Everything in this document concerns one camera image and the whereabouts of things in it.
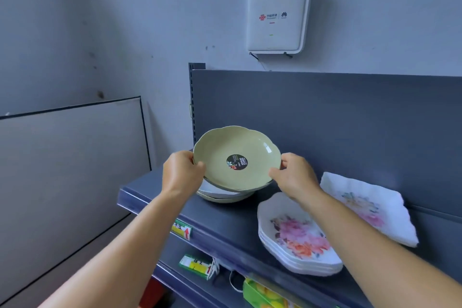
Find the gray wall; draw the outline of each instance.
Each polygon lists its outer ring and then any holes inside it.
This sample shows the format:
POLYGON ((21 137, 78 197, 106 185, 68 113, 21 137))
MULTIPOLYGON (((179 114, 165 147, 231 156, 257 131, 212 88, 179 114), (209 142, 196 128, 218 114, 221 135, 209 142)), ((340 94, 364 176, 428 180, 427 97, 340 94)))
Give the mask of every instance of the gray wall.
POLYGON ((98 101, 83 0, 0 0, 0 115, 98 101))
MULTIPOLYGON (((450 75, 462 73, 458 0, 313 0, 305 50, 261 56, 267 70, 450 75)), ((188 62, 263 70, 245 50, 246 0, 88 0, 114 97, 146 100, 158 163, 193 145, 188 62)))

